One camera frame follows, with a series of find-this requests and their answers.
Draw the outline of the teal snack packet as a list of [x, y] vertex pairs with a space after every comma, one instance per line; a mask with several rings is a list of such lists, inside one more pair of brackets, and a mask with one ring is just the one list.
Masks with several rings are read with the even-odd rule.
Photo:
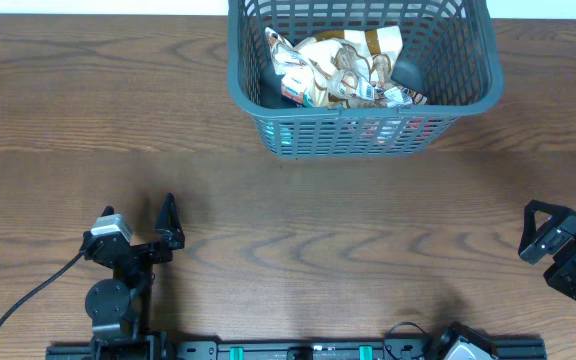
[[294, 127], [291, 123], [271, 122], [263, 126], [264, 136], [271, 148], [290, 147], [293, 145]]

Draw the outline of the orange pasta packet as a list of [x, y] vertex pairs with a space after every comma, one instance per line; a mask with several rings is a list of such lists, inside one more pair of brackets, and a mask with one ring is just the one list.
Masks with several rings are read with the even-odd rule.
[[420, 92], [404, 86], [399, 87], [405, 105], [425, 105], [428, 99]]

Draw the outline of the tissue multipack box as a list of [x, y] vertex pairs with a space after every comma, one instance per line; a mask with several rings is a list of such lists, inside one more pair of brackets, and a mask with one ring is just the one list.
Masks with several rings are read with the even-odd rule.
[[317, 107], [312, 71], [309, 69], [287, 71], [281, 79], [281, 95], [298, 107]]

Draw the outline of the beige snack bag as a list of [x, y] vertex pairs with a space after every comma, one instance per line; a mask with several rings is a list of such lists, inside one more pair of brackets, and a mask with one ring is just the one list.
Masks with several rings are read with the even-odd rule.
[[273, 29], [266, 27], [264, 35], [270, 51], [274, 72], [281, 79], [287, 71], [309, 69], [314, 76], [314, 97], [317, 107], [328, 106], [327, 80], [315, 65], [294, 49], [292, 44]]
[[342, 39], [355, 44], [363, 44], [371, 54], [388, 54], [394, 62], [391, 73], [392, 86], [384, 91], [378, 91], [380, 99], [377, 108], [388, 108], [403, 106], [404, 100], [399, 89], [401, 85], [396, 83], [392, 74], [395, 69], [398, 57], [403, 50], [403, 39], [400, 29], [397, 26], [387, 26], [378, 29], [360, 31], [360, 30], [330, 30], [316, 34], [316, 41], [328, 39]]

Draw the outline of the grey plastic basket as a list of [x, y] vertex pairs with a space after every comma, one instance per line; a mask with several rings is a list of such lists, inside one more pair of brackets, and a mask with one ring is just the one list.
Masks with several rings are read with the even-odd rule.
[[[425, 105], [381, 109], [298, 107], [280, 94], [264, 35], [292, 44], [327, 30], [397, 26], [403, 50], [393, 80]], [[458, 118], [480, 115], [503, 91], [495, 32], [478, 0], [230, 0], [228, 88], [262, 144], [283, 158], [399, 156], [422, 150]], [[265, 124], [291, 123], [293, 145], [271, 148]]]

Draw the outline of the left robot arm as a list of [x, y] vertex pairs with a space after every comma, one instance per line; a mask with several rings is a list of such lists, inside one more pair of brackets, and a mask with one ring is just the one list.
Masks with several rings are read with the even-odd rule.
[[149, 329], [153, 267], [168, 263], [185, 245], [174, 195], [166, 195], [155, 231], [160, 239], [133, 245], [133, 231], [121, 214], [108, 206], [83, 235], [80, 254], [112, 271], [85, 298], [92, 320], [94, 359], [173, 359], [174, 345], [164, 332]]

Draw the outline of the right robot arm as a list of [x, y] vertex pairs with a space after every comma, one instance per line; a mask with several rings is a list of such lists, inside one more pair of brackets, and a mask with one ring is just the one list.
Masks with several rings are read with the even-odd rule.
[[550, 255], [544, 272], [548, 286], [576, 301], [576, 211], [538, 200], [524, 207], [519, 257], [534, 265]]

